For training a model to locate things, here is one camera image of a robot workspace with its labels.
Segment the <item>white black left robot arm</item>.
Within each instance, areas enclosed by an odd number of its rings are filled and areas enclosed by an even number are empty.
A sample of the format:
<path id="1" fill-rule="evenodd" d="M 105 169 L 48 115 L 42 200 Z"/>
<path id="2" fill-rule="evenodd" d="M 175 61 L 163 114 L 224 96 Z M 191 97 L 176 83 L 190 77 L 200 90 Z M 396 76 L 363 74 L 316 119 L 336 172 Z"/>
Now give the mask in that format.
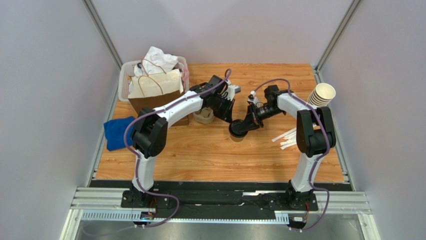
<path id="1" fill-rule="evenodd" d="M 215 118 L 232 122 L 232 110 L 236 91 L 231 89 L 228 80 L 231 69 L 225 77 L 213 75 L 209 82 L 190 88 L 176 100 L 154 109 L 144 107 L 138 117 L 125 129 L 124 144 L 135 154 L 136 164 L 132 186 L 122 194 L 121 207 L 147 208 L 155 193 L 154 168 L 157 156 L 166 146 L 168 129 L 183 117 L 210 108 Z"/>

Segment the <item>black plastic cup lid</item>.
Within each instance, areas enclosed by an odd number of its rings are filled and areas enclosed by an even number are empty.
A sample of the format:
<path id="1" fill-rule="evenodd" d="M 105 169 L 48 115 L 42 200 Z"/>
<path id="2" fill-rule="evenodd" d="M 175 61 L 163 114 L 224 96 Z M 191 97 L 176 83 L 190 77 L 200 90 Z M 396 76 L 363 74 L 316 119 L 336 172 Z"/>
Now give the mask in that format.
<path id="1" fill-rule="evenodd" d="M 243 122 L 242 119 L 236 119 L 229 125 L 228 130 L 232 137 L 244 138 L 248 134 L 248 131 L 243 129 Z"/>

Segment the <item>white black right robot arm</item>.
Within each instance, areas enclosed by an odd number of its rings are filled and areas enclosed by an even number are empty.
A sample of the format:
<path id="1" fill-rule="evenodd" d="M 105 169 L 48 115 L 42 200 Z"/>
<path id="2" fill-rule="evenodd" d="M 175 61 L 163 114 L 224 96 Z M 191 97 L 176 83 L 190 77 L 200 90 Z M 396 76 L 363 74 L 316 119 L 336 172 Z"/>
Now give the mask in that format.
<path id="1" fill-rule="evenodd" d="M 291 209 L 300 209 L 314 198 L 313 181 L 325 155 L 336 145 L 331 110 L 298 98 L 291 90 L 270 85 L 264 90 L 267 103 L 261 107 L 249 103 L 245 119 L 234 120 L 229 126 L 234 140 L 264 126 L 263 121 L 280 113 L 296 119 L 296 145 L 300 151 L 297 169 L 283 195 Z"/>

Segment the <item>brown paper coffee cup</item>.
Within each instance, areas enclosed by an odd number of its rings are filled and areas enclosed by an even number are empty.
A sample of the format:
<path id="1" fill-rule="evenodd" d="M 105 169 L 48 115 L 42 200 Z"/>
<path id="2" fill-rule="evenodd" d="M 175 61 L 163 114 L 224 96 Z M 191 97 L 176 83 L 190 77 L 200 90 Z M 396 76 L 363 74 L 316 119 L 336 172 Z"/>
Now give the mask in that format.
<path id="1" fill-rule="evenodd" d="M 245 138 L 246 134 L 243 135 L 235 135 L 235 134 L 230 134 L 230 139 L 236 143 L 241 142 L 244 138 Z"/>

